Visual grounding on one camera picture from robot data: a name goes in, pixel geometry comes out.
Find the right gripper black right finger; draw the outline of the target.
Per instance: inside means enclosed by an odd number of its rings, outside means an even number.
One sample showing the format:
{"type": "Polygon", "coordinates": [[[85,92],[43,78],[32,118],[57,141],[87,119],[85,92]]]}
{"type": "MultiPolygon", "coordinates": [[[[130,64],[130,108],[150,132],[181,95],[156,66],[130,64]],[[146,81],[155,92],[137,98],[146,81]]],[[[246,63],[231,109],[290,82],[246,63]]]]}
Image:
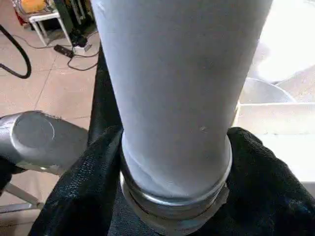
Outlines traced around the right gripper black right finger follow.
{"type": "Polygon", "coordinates": [[[228,130],[233,163],[227,202],[199,236],[312,236],[315,200],[289,167],[251,132],[228,130]]]}

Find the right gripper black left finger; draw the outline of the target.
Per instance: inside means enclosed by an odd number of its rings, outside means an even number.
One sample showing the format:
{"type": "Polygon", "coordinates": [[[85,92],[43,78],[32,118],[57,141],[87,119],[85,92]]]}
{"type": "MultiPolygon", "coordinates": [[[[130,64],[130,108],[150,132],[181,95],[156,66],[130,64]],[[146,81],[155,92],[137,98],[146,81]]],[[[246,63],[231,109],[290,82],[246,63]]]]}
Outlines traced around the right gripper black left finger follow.
{"type": "Polygon", "coordinates": [[[113,214],[123,129],[110,126],[57,182],[31,236],[105,236],[113,214]]]}

